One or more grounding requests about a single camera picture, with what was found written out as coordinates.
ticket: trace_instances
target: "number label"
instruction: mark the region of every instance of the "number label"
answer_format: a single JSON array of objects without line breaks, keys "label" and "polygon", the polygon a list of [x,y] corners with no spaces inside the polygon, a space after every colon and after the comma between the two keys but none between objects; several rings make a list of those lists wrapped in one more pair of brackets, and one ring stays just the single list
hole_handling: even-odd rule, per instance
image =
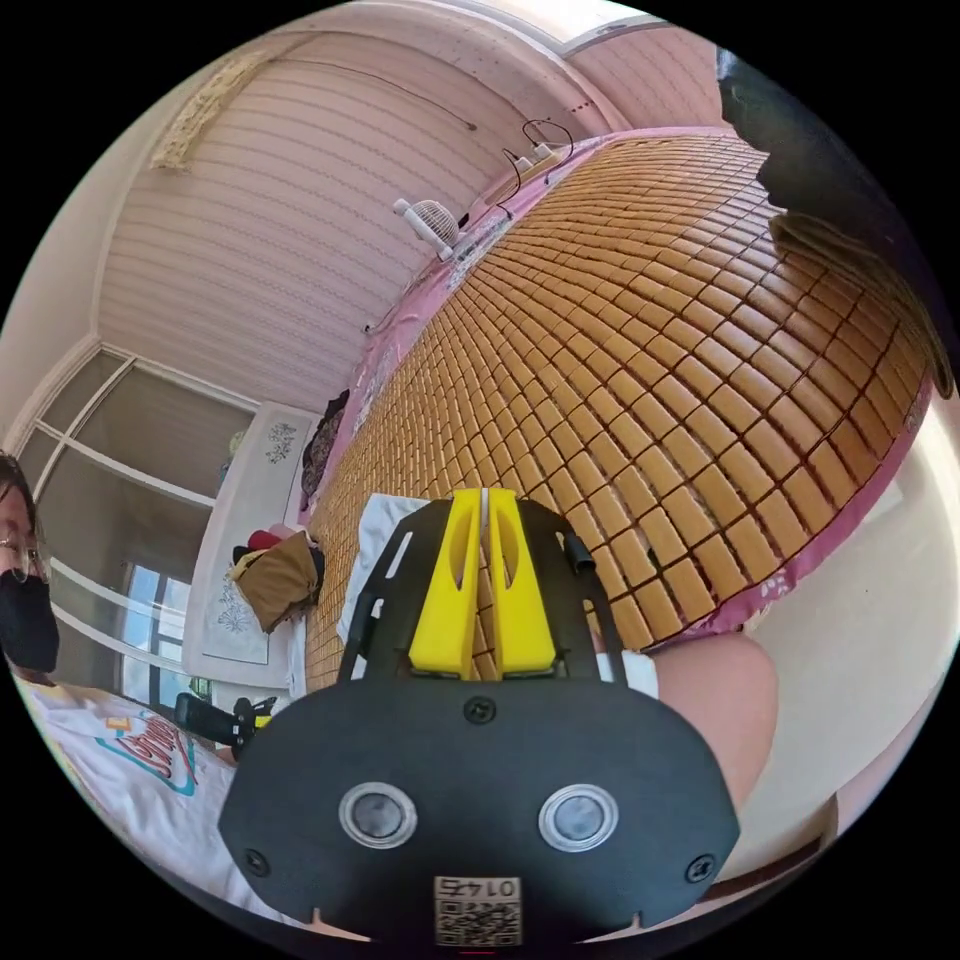
[{"label": "number label", "polygon": [[520,899],[517,877],[435,877],[437,900],[516,901]]}]

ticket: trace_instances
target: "window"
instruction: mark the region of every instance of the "window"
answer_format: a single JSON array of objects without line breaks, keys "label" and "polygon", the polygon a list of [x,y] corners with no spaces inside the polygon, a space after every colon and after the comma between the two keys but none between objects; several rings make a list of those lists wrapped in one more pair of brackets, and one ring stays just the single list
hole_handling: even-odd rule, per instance
[{"label": "window", "polygon": [[[465,5],[475,7],[478,4]],[[563,44],[618,20],[644,16],[642,10],[611,0],[576,0],[572,3],[559,0],[482,0],[479,5],[516,17]]]},{"label": "window", "polygon": [[256,409],[105,345],[41,405],[20,459],[51,570],[61,682],[158,712],[186,690],[210,699],[210,682],[184,673],[184,613],[210,512]]},{"label": "window", "polygon": [[[136,650],[179,663],[190,586],[156,570],[131,564],[126,595],[137,606],[123,608],[120,638]],[[209,702],[210,681],[124,656],[120,692],[155,710],[172,710],[181,693],[192,693]]]}]

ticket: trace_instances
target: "hair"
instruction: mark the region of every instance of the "hair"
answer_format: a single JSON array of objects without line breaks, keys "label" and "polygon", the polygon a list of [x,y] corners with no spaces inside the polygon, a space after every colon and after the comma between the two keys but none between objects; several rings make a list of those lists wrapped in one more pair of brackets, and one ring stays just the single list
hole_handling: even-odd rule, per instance
[{"label": "hair", "polygon": [[27,518],[30,521],[30,533],[37,531],[37,505],[33,499],[30,484],[23,475],[17,458],[0,450],[0,500],[11,490],[19,490],[27,504]]}]

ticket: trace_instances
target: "screw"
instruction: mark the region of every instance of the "screw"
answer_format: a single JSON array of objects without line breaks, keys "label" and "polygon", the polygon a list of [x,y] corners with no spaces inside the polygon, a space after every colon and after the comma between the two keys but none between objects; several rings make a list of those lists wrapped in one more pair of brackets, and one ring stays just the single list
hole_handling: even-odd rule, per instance
[{"label": "screw", "polygon": [[468,723],[489,723],[497,715],[497,705],[489,697],[471,697],[463,707]]},{"label": "screw", "polygon": [[244,850],[243,859],[247,863],[247,869],[255,877],[265,877],[270,873],[270,864],[262,853],[257,853],[256,850]]},{"label": "screw", "polygon": [[709,853],[697,857],[697,859],[687,867],[687,883],[703,883],[707,877],[712,875],[716,865],[717,861]]}]

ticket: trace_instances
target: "qr code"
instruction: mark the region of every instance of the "qr code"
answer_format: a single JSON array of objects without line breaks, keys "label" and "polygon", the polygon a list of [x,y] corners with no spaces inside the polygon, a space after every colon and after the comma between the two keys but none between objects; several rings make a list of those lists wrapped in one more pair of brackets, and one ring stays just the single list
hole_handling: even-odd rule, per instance
[{"label": "qr code", "polygon": [[437,945],[441,947],[517,947],[520,901],[437,901]]}]

